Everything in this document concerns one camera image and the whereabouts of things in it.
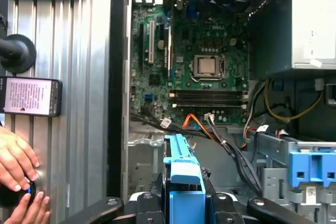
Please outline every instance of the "ram slot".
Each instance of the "ram slot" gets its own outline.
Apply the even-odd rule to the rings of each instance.
[[[155,45],[155,21],[149,22],[149,48],[148,48],[148,63],[154,63],[154,45]]]
[[[143,69],[143,43],[144,43],[144,24],[140,24],[139,28],[139,45],[138,45],[138,61],[139,61],[139,70]]]
[[[245,108],[247,95],[241,91],[173,90],[173,107]]]

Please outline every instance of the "blue plastic clip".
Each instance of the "blue plastic clip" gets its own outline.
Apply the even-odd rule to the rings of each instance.
[[[336,153],[331,148],[319,152],[289,154],[289,185],[298,187],[301,182],[321,183],[325,188],[336,182]]]
[[[200,164],[185,137],[177,134],[165,138],[170,140],[171,157],[165,157],[163,162],[171,166],[171,183],[200,188],[170,192],[170,224],[205,224],[205,187]]]

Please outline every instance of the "motherboard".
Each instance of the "motherboard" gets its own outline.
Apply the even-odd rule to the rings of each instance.
[[[188,113],[244,124],[248,92],[246,14],[193,15],[135,7],[131,108],[182,123]]]

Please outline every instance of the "black suction mount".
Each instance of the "black suction mount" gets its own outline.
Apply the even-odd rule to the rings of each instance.
[[[11,73],[23,73],[36,61],[34,43],[24,35],[13,34],[0,39],[0,63]]]
[[[16,207],[25,194],[31,194],[29,205],[33,203],[35,196],[42,190],[42,181],[40,177],[34,182],[27,179],[30,188],[28,190],[12,191],[4,185],[0,185],[0,207],[13,208]]]

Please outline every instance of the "hand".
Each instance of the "hand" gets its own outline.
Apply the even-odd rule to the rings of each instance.
[[[25,194],[19,205],[14,209],[12,216],[5,224],[47,224],[50,212],[46,211],[50,198],[43,199],[43,192],[40,191],[31,206],[27,209],[31,195]]]
[[[13,191],[28,190],[29,184],[24,173],[31,181],[38,178],[33,165],[38,167],[39,162],[29,144],[0,127],[0,183]]]

